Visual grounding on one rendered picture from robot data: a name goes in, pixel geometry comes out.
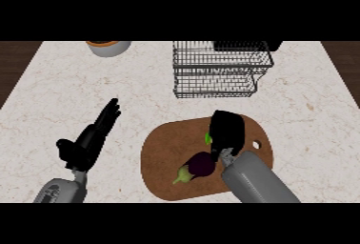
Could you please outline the brown wooden cutting board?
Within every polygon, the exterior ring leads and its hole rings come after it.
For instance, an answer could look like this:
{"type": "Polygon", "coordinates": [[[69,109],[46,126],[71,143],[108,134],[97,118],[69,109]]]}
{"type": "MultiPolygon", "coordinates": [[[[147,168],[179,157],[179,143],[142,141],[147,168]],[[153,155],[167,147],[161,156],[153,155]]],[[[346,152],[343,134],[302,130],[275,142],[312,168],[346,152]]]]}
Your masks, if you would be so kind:
{"type": "Polygon", "coordinates": [[[178,170],[192,156],[200,152],[212,152],[212,146],[206,144],[210,121],[210,117],[203,117],[164,123],[147,137],[141,173],[148,190],[163,200],[184,200],[229,191],[222,180],[222,162],[210,176],[190,183],[173,183],[178,170]]]}

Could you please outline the white pot with orange rim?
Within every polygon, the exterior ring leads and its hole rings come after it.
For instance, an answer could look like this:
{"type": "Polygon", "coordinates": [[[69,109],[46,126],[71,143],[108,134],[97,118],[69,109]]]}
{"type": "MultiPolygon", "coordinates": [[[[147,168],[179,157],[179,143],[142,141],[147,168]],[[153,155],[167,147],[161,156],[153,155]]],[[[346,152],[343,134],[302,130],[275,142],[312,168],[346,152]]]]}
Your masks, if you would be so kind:
{"type": "Polygon", "coordinates": [[[86,44],[92,52],[101,57],[114,57],[126,52],[132,42],[130,41],[88,41],[86,44]]]}

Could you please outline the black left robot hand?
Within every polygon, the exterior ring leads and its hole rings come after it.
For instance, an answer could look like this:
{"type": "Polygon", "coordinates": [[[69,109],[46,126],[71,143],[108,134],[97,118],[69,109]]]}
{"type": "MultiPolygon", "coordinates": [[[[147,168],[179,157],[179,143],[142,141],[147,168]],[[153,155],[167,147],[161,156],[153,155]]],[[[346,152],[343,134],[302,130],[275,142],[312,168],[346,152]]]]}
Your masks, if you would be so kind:
{"type": "Polygon", "coordinates": [[[86,127],[76,142],[69,139],[58,140],[60,158],[67,162],[67,169],[89,172],[95,166],[105,145],[105,138],[120,114],[119,99],[113,98],[97,122],[86,127]]]}

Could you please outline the purple eggplant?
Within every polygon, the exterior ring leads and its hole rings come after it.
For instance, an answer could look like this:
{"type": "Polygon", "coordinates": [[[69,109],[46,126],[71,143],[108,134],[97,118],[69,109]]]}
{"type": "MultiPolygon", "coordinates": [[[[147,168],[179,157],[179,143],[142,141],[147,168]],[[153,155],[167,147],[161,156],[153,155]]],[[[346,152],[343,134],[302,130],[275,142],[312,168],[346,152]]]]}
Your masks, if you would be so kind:
{"type": "Polygon", "coordinates": [[[216,162],[210,152],[197,153],[178,170],[178,177],[173,183],[190,183],[198,177],[209,176],[216,171],[216,162]]]}

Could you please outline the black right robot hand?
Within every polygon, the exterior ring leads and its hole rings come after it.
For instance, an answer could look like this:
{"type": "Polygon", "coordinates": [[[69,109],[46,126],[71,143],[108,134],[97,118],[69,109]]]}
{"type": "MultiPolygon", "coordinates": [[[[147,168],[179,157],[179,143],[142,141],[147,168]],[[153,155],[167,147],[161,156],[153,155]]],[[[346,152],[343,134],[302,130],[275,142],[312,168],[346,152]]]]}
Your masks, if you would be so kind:
{"type": "Polygon", "coordinates": [[[212,159],[219,161],[223,149],[232,149],[237,156],[246,145],[246,121],[240,114],[216,110],[210,124],[212,159]]]}

